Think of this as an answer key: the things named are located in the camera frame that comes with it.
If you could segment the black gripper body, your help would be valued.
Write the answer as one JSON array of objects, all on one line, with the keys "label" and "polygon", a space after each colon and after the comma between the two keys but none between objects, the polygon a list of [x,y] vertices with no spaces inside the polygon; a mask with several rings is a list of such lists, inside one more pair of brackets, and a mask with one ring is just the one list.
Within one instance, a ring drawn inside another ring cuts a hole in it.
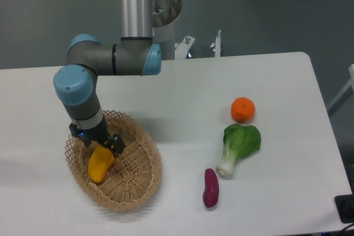
[{"label": "black gripper body", "polygon": [[96,114],[87,120],[72,119],[72,123],[77,124],[77,127],[80,129],[80,135],[78,138],[86,147],[89,147],[92,141],[103,146],[103,142],[106,141],[107,136],[110,135],[103,114]]}]

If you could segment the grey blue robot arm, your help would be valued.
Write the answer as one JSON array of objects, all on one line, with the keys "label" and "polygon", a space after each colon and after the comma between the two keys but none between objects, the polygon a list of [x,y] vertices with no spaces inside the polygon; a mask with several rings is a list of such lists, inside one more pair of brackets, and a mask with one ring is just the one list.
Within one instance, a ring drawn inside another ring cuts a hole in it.
[{"label": "grey blue robot arm", "polygon": [[72,122],[71,135],[85,146],[95,141],[117,157],[125,144],[108,132],[96,94],[98,76],[157,75],[162,49],[153,42],[152,0],[120,0],[121,42],[103,45],[92,35],[75,36],[67,52],[66,66],[53,84]]}]

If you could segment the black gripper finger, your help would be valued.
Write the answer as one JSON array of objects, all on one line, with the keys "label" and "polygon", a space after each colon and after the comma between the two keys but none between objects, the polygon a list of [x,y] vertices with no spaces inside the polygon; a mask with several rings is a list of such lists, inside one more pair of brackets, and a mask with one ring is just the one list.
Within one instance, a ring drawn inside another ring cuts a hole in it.
[{"label": "black gripper finger", "polygon": [[80,135],[80,129],[77,127],[77,124],[70,123],[69,129],[73,137],[77,138]]},{"label": "black gripper finger", "polygon": [[125,143],[119,134],[113,134],[107,136],[107,140],[103,142],[103,147],[108,149],[114,158],[117,158],[123,153]]}]

